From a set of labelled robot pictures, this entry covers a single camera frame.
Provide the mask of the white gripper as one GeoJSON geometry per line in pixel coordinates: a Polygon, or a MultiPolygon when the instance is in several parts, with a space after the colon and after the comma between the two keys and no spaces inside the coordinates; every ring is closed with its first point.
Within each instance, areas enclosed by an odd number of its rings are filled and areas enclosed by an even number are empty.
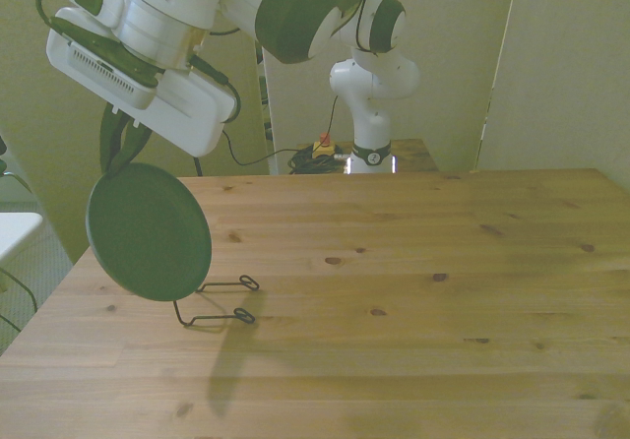
{"type": "Polygon", "coordinates": [[[190,70],[163,69],[140,59],[79,8],[60,9],[51,24],[46,44],[51,65],[112,104],[100,123],[102,173],[129,164],[151,130],[192,157],[216,146],[235,107],[230,94],[190,70]],[[139,123],[126,126],[121,147],[122,111],[139,123]]]}

